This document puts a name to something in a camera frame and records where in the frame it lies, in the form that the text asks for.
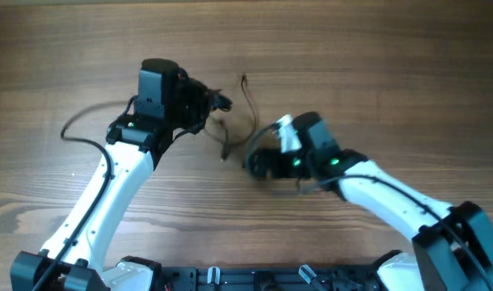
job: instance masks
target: small object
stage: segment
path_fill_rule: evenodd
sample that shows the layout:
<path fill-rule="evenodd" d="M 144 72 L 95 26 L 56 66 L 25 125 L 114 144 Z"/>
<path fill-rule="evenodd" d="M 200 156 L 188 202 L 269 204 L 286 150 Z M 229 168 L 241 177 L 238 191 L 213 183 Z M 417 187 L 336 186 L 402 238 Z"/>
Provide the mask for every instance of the small object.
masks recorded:
<path fill-rule="evenodd" d="M 317 279 L 317 274 L 313 272 L 313 270 L 308 265 L 302 265 L 298 269 L 298 274 L 301 275 L 302 279 L 309 284 L 312 285 L 317 291 L 327 291 L 327 289 L 322 286 L 322 284 Z"/>
<path fill-rule="evenodd" d="M 218 267 L 211 267 L 207 271 L 207 284 L 211 286 L 212 290 L 217 290 L 217 286 L 220 284 L 221 270 Z"/>
<path fill-rule="evenodd" d="M 167 284 L 164 285 L 164 291 L 172 291 L 173 290 L 173 284 L 171 282 L 167 282 Z"/>
<path fill-rule="evenodd" d="M 254 274 L 254 291 L 281 291 L 277 287 L 276 278 L 272 272 L 259 271 Z"/>
<path fill-rule="evenodd" d="M 292 121 L 292 116 L 287 114 L 276 122 L 277 133 L 280 139 L 280 151 L 283 154 L 300 150 L 302 147 L 301 141 L 297 135 L 297 130 L 293 128 Z"/>
<path fill-rule="evenodd" d="M 86 266 L 88 266 L 88 261 L 86 259 L 77 259 L 76 260 L 76 264 L 74 264 L 75 266 L 79 266 L 81 268 L 86 268 Z"/>
<path fill-rule="evenodd" d="M 293 158 L 293 166 L 298 167 L 301 164 L 301 160 L 299 158 Z"/>

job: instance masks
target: wire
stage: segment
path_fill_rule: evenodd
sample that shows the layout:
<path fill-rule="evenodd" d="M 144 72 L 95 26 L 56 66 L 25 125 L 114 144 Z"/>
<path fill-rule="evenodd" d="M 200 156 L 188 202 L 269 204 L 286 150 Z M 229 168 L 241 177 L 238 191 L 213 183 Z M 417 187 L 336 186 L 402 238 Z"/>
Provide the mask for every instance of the wire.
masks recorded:
<path fill-rule="evenodd" d="M 209 137 L 211 137 L 215 142 L 221 143 L 221 145 L 222 145 L 221 158 L 222 159 L 226 159 L 227 156 L 229 155 L 230 151 L 234 147 L 239 147 L 239 146 L 245 145 L 254 136 L 255 131 L 259 127 L 259 113 L 257 111 L 255 104 L 254 104 L 254 99 L 252 98 L 252 94 L 251 94 L 250 90 L 248 89 L 248 79 L 247 79 L 247 76 L 245 74 L 243 74 L 241 76 L 241 82 L 240 83 L 241 83 L 241 91 L 243 93 L 243 97 L 247 101 L 248 107 L 250 108 L 251 113 L 252 113 L 252 129 L 251 129 L 251 131 L 244 138 L 242 138 L 238 141 L 231 142 L 230 141 L 230 135 L 229 135 L 230 132 L 229 132 L 229 129 L 227 128 L 227 126 L 225 124 L 225 121 L 224 120 L 218 120 L 212 116 L 209 116 L 209 118 L 215 124 L 220 125 L 220 127 L 223 129 L 223 131 L 225 133 L 225 137 L 224 138 L 217 137 L 217 136 L 211 134 L 207 129 L 204 129 L 204 132 Z"/>
<path fill-rule="evenodd" d="M 126 104 L 126 109 L 123 111 L 123 113 L 121 113 L 119 115 L 119 117 L 125 116 L 126 114 L 128 114 L 128 111 L 130 111 L 130 108 L 132 107 L 133 101 L 137 100 L 138 98 L 139 98 L 139 95 L 135 95 L 132 98 L 130 98 L 130 100 L 128 101 L 128 104 Z"/>
<path fill-rule="evenodd" d="M 179 76 L 185 79 L 189 79 L 188 72 L 182 68 L 179 68 Z"/>
<path fill-rule="evenodd" d="M 453 237 L 453 240 L 455 242 L 457 242 L 458 245 L 460 246 L 460 248 L 468 255 L 471 262 L 478 269 L 478 272 L 480 273 L 480 276 L 482 277 L 483 281 L 485 282 L 487 288 L 490 291 L 493 291 L 493 284 L 491 282 L 491 279 L 487 275 L 486 271 L 483 269 L 482 265 L 479 263 L 478 259 L 474 255 L 474 253 L 469 249 L 469 247 L 466 245 L 466 243 L 464 241 L 462 241 L 462 239 L 455 233 L 455 231 L 442 220 L 442 217 L 440 217 L 437 213 L 432 211 L 427 205 L 421 203 L 420 201 L 415 199 L 412 195 L 408 194 L 407 192 L 405 192 L 401 188 L 393 185 L 392 183 L 386 182 L 383 179 L 379 179 L 378 177 L 374 177 L 374 176 L 370 176 L 370 175 L 343 175 L 343 176 L 339 176 L 339 177 L 325 179 L 323 181 L 318 181 L 314 185 L 303 188 L 302 192 L 306 193 L 306 192 L 309 192 L 309 191 L 314 190 L 316 188 L 320 188 L 324 185 L 327 185 L 329 183 L 339 182 L 339 181 L 344 180 L 344 179 L 368 179 L 368 180 L 371 180 L 373 182 L 382 183 L 383 185 L 385 185 L 389 188 L 392 188 L 395 191 L 399 192 L 401 195 L 405 196 L 406 198 L 408 198 L 409 200 L 414 202 L 416 205 L 418 205 L 421 209 L 424 210 L 424 212 L 426 212 L 426 213 L 430 214 L 432 217 L 434 217 L 439 222 L 439 225 L 443 229 L 445 229 L 449 233 L 449 235 L 451 235 Z"/>
<path fill-rule="evenodd" d="M 128 112 L 131 103 L 134 101 L 134 98 L 136 98 L 136 96 L 132 97 L 129 100 L 128 105 L 126 107 L 126 110 L 124 111 L 124 113 L 122 115 L 124 115 L 124 114 L 126 114 Z M 65 245 L 60 250 L 60 252 L 58 252 L 58 255 L 54 258 L 54 260 L 52 261 L 52 263 L 45 270 L 44 274 L 41 276 L 41 278 L 38 280 L 38 282 L 36 282 L 36 285 L 33 287 L 32 291 L 38 291 L 38 290 L 40 290 L 42 288 L 42 286 L 44 286 L 45 282 L 48 280 L 48 278 L 54 272 L 54 268 L 58 265 L 58 263 L 60 262 L 61 258 L 63 258 L 63 256 L 65 255 L 65 253 L 69 250 L 69 248 L 72 247 L 72 245 L 76 241 L 76 238 L 79 235 L 79 232 L 81 231 L 81 229 L 85 225 L 86 221 L 90 218 L 91 214 L 94 212 L 94 209 L 97 206 L 99 200 L 101 200 L 101 197 L 105 193 L 105 191 L 107 189 L 107 186 L 110 183 L 110 179 L 112 177 L 112 158 L 110 157 L 110 154 L 105 150 L 105 148 L 102 145 L 100 145 L 99 143 L 97 143 L 95 141 L 86 139 L 86 138 L 66 136 L 65 135 L 65 132 L 67 131 L 67 129 L 69 129 L 69 127 L 76 120 L 78 120 L 81 117 L 85 116 L 87 113 L 90 113 L 90 112 L 93 112 L 93 111 L 96 111 L 96 110 L 99 110 L 99 109 L 103 109 L 103 108 L 109 108 L 109 107 L 115 107 L 115 106 L 122 106 L 124 104 L 127 104 L 127 103 L 124 103 L 122 101 L 118 101 L 118 102 L 102 103 L 102 104 L 96 104 L 96 105 L 90 106 L 88 108 L 85 108 L 85 109 L 81 110 L 78 114 L 72 116 L 65 123 L 65 125 L 63 126 L 63 128 L 61 129 L 60 138 L 63 141 L 73 141 L 73 142 L 86 143 L 88 145 L 91 145 L 91 146 L 94 146 L 95 148 L 97 148 L 101 152 L 101 154 L 103 154 L 103 156 L 104 156 L 105 162 L 107 164 L 107 171 L 105 173 L 103 183 L 101 184 L 101 188 L 99 189 L 98 194 L 96 195 L 96 197 L 92 201 L 92 204 L 90 205 L 90 207 L 88 208 L 88 210 L 86 211 L 86 213 L 83 215 L 82 219 L 79 221 L 78 225 L 76 226 L 76 228 L 74 229 L 74 231 L 72 232 L 72 234 L 70 235 L 70 237 L 64 241 L 64 244 Z"/>

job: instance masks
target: white plastic piece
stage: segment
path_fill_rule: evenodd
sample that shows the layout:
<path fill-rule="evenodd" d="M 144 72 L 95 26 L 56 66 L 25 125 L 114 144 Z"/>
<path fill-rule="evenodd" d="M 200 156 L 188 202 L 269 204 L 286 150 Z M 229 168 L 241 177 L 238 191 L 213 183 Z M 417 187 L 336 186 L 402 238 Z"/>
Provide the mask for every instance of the white plastic piece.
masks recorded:
<path fill-rule="evenodd" d="M 311 269 L 311 267 L 308 266 L 307 264 L 303 264 L 298 269 L 298 274 L 301 275 L 302 279 L 304 279 L 304 281 L 307 284 L 311 284 L 311 281 L 317 276 L 317 274 L 313 271 L 313 269 Z"/>
<path fill-rule="evenodd" d="M 221 280 L 221 269 L 219 267 L 211 267 L 207 271 L 207 284 L 216 284 L 219 285 Z"/>
<path fill-rule="evenodd" d="M 302 147 L 298 135 L 292 125 L 293 118 L 286 114 L 282 116 L 276 123 L 279 125 L 277 132 L 280 138 L 280 152 L 287 153 L 289 151 L 299 150 Z"/>
<path fill-rule="evenodd" d="M 377 270 L 381 282 L 389 291 L 424 291 L 417 260 L 401 253 L 384 262 Z"/>
<path fill-rule="evenodd" d="M 79 233 L 78 242 L 62 258 L 62 261 L 70 264 L 76 263 L 77 259 L 86 259 L 88 268 L 93 268 L 98 274 L 103 271 L 108 246 L 124 212 L 154 169 L 151 153 L 139 151 L 137 145 L 117 142 L 115 145 L 106 145 L 105 148 L 112 157 L 114 178 Z M 54 259 L 57 256 L 65 239 L 70 237 L 88 210 L 103 183 L 106 170 L 106 161 L 102 157 L 78 203 L 56 233 L 42 246 L 42 249 L 49 250 L 49 258 Z"/>
<path fill-rule="evenodd" d="M 392 178 L 373 161 L 358 162 L 345 171 L 345 175 L 352 174 L 375 176 L 385 180 L 410 194 L 422 204 L 427 205 L 441 218 L 446 217 L 449 214 L 449 208 L 452 207 L 450 203 L 425 196 Z M 375 183 L 369 179 L 353 178 L 340 180 L 339 186 L 347 201 L 374 213 L 408 240 L 419 233 L 421 226 L 432 226 L 437 223 L 432 215 L 424 212 L 416 203 L 382 183 Z"/>
<path fill-rule="evenodd" d="M 148 291 L 153 271 L 141 264 L 121 262 L 115 268 L 105 271 L 101 279 L 112 291 Z"/>

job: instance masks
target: wood grain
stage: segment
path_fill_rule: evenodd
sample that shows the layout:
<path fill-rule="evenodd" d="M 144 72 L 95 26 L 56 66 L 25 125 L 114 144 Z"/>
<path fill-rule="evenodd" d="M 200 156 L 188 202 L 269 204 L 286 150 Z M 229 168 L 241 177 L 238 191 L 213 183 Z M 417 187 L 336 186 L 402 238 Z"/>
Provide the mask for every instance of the wood grain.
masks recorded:
<path fill-rule="evenodd" d="M 246 72 L 264 124 L 319 111 L 344 147 L 435 198 L 472 200 L 493 220 L 493 3 L 183 2 L 0 8 L 0 290 L 21 251 L 38 251 L 96 167 L 63 123 L 137 91 L 148 57 L 177 61 L 235 102 Z M 73 134 L 103 142 L 122 108 Z M 129 206 L 107 256 L 164 265 L 368 262 L 409 250 L 399 234 L 293 181 L 256 183 L 219 162 L 205 135 L 171 147 Z"/>
<path fill-rule="evenodd" d="M 119 3 L 228 2 L 229 0 L 0 0 L 0 6 L 82 5 Z"/>

